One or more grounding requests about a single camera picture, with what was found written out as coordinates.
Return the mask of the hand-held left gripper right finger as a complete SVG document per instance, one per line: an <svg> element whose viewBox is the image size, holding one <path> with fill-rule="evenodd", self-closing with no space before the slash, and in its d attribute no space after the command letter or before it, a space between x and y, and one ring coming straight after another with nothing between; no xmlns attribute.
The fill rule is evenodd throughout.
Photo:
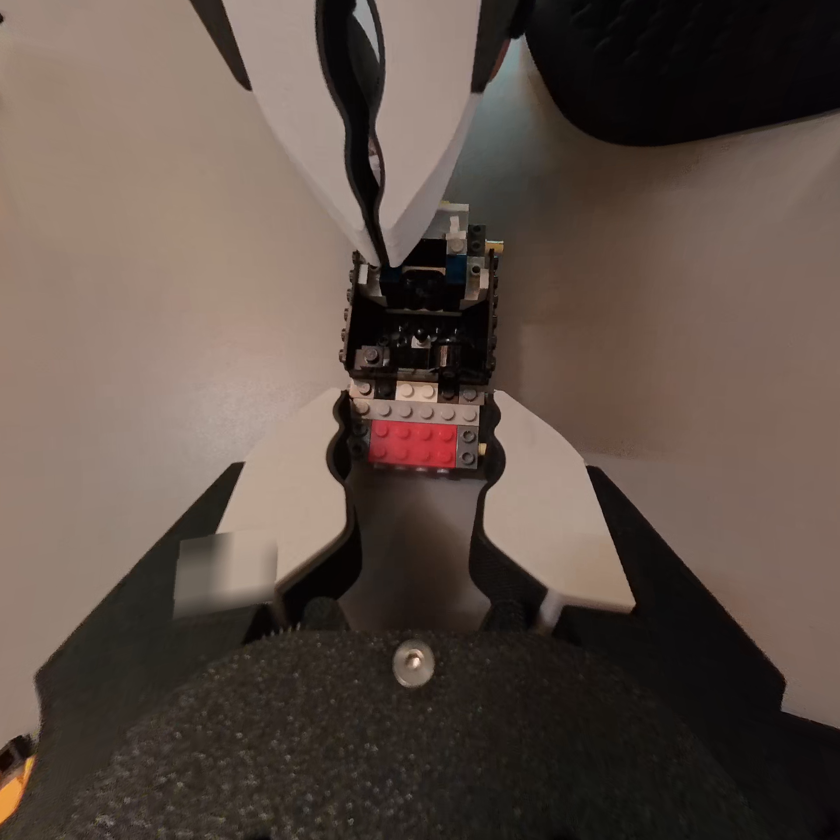
<svg viewBox="0 0 840 840"><path fill-rule="evenodd" d="M493 606L519 606L526 628L539 633L551 633L566 607L632 614L634 593L583 457L502 390L486 409L473 582Z"/></svg>

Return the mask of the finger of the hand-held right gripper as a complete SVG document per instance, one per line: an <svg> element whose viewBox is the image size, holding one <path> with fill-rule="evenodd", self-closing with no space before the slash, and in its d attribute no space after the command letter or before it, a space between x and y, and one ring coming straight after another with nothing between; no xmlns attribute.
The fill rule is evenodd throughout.
<svg viewBox="0 0 840 840"><path fill-rule="evenodd" d="M353 247L387 263L371 165L381 69L356 2L224 2L258 105Z"/></svg>
<svg viewBox="0 0 840 840"><path fill-rule="evenodd" d="M518 34L515 1L355 3L374 233L389 265L403 263L431 224L480 96Z"/></svg>

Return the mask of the grey desk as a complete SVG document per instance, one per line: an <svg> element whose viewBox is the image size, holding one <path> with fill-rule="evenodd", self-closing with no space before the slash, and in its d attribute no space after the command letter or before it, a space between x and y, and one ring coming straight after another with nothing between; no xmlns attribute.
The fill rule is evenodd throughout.
<svg viewBox="0 0 840 840"><path fill-rule="evenodd" d="M2 735L273 421L340 380L348 245L187 2L2 33ZM601 467L838 726L838 113L659 148L525 46L455 169L511 254L500 386Z"/></svg>

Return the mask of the pile of orange black bricks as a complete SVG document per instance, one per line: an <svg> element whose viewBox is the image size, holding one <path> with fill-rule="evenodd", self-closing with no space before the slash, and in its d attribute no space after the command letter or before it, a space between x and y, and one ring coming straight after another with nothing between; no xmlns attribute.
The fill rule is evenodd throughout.
<svg viewBox="0 0 840 840"><path fill-rule="evenodd" d="M36 742L30 735L12 738L1 748L1 823L18 808L35 766Z"/></svg>

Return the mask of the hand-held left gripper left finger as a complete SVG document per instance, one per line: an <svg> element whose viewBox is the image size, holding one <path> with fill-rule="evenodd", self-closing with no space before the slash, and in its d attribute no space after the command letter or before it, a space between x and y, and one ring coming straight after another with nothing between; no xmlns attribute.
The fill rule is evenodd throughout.
<svg viewBox="0 0 840 840"><path fill-rule="evenodd" d="M341 597L356 582L350 426L349 395L333 387L246 456L218 525L220 597Z"/></svg>

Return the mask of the black toy brick vehicle model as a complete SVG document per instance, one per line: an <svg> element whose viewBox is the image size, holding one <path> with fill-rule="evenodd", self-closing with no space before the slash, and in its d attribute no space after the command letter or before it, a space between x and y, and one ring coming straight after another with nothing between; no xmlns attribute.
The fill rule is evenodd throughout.
<svg viewBox="0 0 840 840"><path fill-rule="evenodd" d="M339 359L350 377L353 457L370 465L471 473L497 366L503 243L443 201L404 261L353 255Z"/></svg>

